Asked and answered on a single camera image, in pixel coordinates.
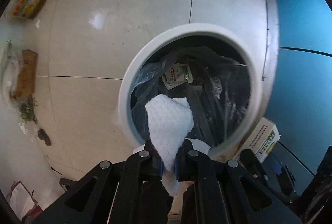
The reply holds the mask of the white plastic bag of vegetables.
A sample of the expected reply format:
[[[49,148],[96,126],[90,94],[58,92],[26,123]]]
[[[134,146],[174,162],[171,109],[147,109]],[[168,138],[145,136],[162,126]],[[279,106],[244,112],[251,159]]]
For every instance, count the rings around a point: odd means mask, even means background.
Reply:
[[[18,75],[22,68],[21,45],[8,40],[1,44],[1,99],[10,109],[17,104],[12,96],[17,87]]]

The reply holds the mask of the green vegetable scraps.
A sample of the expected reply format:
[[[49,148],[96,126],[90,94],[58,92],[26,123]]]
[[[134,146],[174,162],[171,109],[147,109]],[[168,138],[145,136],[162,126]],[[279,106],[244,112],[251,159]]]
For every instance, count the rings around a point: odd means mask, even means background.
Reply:
[[[28,96],[25,100],[21,102],[19,112],[21,119],[24,122],[34,122],[36,124],[38,123],[34,112],[34,108],[36,108],[36,106],[36,101],[32,95]]]

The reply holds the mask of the blue kitchen cabinets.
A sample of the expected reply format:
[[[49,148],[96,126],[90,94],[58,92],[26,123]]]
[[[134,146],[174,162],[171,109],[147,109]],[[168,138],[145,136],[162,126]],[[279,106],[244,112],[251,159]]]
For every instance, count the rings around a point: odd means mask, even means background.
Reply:
[[[281,134],[274,154],[305,188],[331,146],[331,0],[240,0],[231,11],[263,65],[260,112]]]

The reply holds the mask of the white paper towel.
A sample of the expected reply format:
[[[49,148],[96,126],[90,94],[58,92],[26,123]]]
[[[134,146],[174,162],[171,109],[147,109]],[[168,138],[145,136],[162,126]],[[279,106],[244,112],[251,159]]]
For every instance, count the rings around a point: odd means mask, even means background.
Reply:
[[[170,196],[179,192],[175,176],[175,159],[179,148],[194,126],[186,98],[169,98],[159,94],[147,102],[148,127],[151,142],[163,161],[161,182]]]

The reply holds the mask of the green white carton box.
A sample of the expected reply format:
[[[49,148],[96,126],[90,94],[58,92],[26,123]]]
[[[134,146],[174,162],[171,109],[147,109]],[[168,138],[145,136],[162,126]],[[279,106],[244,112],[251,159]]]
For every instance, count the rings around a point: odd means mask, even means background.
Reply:
[[[239,161],[240,153],[244,149],[250,149],[257,159],[263,163],[279,140],[280,134],[276,124],[262,117],[247,140],[245,140],[244,144],[236,152],[233,159]]]

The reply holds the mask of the white round trash bin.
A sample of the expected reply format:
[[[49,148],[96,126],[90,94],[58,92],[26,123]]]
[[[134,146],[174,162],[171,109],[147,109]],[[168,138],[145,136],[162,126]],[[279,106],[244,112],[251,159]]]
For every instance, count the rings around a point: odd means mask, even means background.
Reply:
[[[143,67],[147,59],[156,51],[167,44],[187,36],[206,35],[223,40],[234,48],[244,60],[250,78],[250,100],[248,110],[244,119],[235,132],[222,144],[209,149],[209,156],[215,160],[221,160],[225,156],[230,156],[237,148],[241,140],[251,131],[258,120],[259,110],[262,102],[262,63],[251,50],[249,44],[238,37],[230,30],[206,23],[185,24],[171,28],[148,42],[132,60],[123,77],[118,99],[118,119],[123,133],[126,134],[130,143],[140,146],[145,141],[138,136],[137,129],[131,116],[131,94],[134,89],[134,80],[138,71]]]

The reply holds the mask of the brown wooden board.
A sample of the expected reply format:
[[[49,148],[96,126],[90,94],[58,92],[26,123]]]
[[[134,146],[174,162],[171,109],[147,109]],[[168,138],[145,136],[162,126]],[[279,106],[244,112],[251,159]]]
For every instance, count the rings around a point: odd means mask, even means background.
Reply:
[[[21,51],[21,69],[17,77],[17,85],[12,98],[22,100],[32,95],[35,90],[35,75],[37,71],[38,53],[31,50]]]

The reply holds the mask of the black trash bag liner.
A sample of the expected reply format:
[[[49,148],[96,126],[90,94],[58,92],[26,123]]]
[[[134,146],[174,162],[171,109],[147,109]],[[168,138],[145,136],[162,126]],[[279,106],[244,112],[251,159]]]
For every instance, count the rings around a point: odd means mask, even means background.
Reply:
[[[167,90],[162,76],[176,63],[189,64],[194,82]],[[214,148],[225,142],[245,117],[250,100],[249,73],[238,52],[223,40],[187,36],[156,51],[134,80],[131,116],[143,140],[150,137],[145,105],[159,94],[186,98],[194,119],[188,137]]]

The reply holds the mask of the snack wrapper in bin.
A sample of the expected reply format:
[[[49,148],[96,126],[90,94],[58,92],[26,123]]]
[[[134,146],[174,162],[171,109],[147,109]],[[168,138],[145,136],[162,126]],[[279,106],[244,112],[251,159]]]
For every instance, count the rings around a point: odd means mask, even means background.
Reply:
[[[176,63],[170,67],[162,76],[162,81],[167,90],[171,90],[177,86],[194,82],[189,64]]]

